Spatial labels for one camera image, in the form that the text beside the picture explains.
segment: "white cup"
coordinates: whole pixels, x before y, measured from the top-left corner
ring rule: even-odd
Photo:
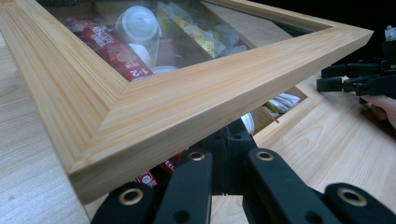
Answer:
[[[148,51],[152,66],[155,66],[161,27],[148,8],[140,6],[128,8],[117,19],[116,29],[128,44],[143,45]]]

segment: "dark background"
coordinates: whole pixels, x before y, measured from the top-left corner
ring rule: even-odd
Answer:
[[[387,26],[396,26],[395,3],[386,0],[252,0],[272,7],[319,17],[330,21],[358,26],[373,30],[374,34],[366,46],[346,56],[337,63],[355,63],[360,59],[384,57],[382,42],[385,41],[384,30]]]

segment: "metal ring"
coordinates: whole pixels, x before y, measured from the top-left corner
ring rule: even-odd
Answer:
[[[256,157],[262,161],[271,161],[274,159],[274,156],[271,153],[259,151],[256,153]]]
[[[363,207],[367,205],[367,200],[353,189],[339,188],[337,190],[338,197],[344,200],[346,203],[350,203],[355,206]]]
[[[205,154],[202,153],[202,152],[194,151],[194,152],[191,152],[191,153],[189,154],[189,158],[190,158],[190,160],[192,160],[192,161],[201,161],[201,160],[204,159],[204,157],[205,157]]]
[[[136,196],[132,198],[132,200],[126,199],[125,196],[128,193],[134,192]],[[143,191],[141,189],[127,189],[125,190],[119,197],[120,203],[123,205],[134,205],[140,202],[143,198]]]

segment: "person's hand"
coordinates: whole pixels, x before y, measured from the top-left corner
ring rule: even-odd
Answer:
[[[361,99],[372,104],[373,114],[378,120],[388,119],[393,129],[396,129],[396,100],[385,95],[364,95]]]

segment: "bolt hole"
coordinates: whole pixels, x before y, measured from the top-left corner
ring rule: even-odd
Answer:
[[[189,154],[189,158],[192,161],[201,161],[205,157],[205,154],[202,152],[192,152]]]
[[[258,152],[256,154],[256,157],[259,158],[262,161],[271,161],[274,158],[274,156],[271,153],[262,152],[262,151]]]
[[[307,212],[305,213],[305,220],[312,224],[321,224],[323,223],[323,219],[320,215],[314,212]]]
[[[176,223],[186,223],[190,219],[190,214],[187,211],[177,211],[174,213],[174,221]]]
[[[337,190],[338,197],[344,202],[350,203],[355,206],[363,207],[367,204],[367,200],[353,189],[340,188]]]
[[[120,203],[123,205],[134,205],[140,202],[143,198],[143,191],[141,189],[127,189],[119,197]]]

